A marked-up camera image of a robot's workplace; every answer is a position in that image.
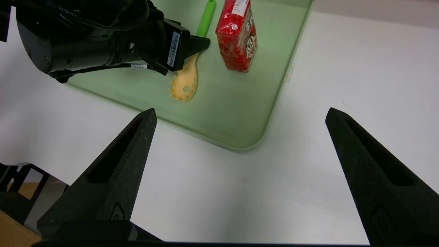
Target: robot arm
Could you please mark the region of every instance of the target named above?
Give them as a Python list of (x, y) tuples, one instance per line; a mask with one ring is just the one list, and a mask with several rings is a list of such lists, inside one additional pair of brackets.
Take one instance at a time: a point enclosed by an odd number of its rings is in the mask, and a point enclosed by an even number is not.
[(164, 18), (150, 0), (6, 0), (0, 5), (0, 39), (6, 41), (11, 6), (20, 37), (42, 72), (64, 83), (77, 73), (128, 67), (143, 60), (166, 75), (207, 49), (180, 23)]

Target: cartoon face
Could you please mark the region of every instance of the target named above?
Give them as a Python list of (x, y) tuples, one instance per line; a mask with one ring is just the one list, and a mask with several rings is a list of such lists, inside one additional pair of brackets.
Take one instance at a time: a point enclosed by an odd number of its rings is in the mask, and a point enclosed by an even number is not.
[(256, 36), (254, 35), (250, 35), (250, 37), (247, 40), (247, 45), (245, 48), (247, 51), (247, 59), (253, 57), (253, 52), (255, 50), (255, 40), (256, 40)]

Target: white table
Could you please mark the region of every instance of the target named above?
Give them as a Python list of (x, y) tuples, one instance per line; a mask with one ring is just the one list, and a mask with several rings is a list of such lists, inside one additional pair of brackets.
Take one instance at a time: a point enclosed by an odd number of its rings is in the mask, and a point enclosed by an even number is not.
[[(325, 116), (347, 112), (439, 191), (437, 13), (316, 0), (262, 144), (232, 153), (158, 124), (131, 220), (166, 241), (367, 244)], [(71, 184), (136, 115), (40, 73), (15, 21), (0, 56), (2, 163)]]

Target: light green tray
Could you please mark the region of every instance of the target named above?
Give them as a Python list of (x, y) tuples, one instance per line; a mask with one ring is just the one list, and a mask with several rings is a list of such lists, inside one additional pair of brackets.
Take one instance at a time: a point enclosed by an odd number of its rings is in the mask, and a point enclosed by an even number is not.
[[(221, 58), (215, 28), (224, 0), (217, 0), (207, 37), (210, 48), (198, 60), (198, 89), (187, 102), (168, 92), (172, 73), (111, 69), (72, 77), (67, 83), (109, 101), (143, 111), (155, 108), (162, 122), (233, 150), (261, 140), (291, 67), (313, 0), (252, 0), (258, 36), (249, 73), (229, 71)], [(165, 17), (196, 33), (205, 0), (155, 0)]]

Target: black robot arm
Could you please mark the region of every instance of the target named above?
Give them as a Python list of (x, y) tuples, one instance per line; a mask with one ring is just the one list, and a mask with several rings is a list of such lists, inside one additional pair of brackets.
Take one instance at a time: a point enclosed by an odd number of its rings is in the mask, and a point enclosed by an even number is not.
[(168, 20), (150, 0), (6, 0), (0, 3), (0, 38), (6, 41), (11, 6), (29, 58), (60, 82), (77, 73), (127, 67), (143, 60), (166, 75), (207, 49)]
[[(41, 217), (35, 247), (288, 246), (166, 243), (129, 222), (155, 123), (152, 109), (122, 131)], [(370, 244), (438, 246), (438, 194), (346, 113), (331, 108), (326, 125)]]

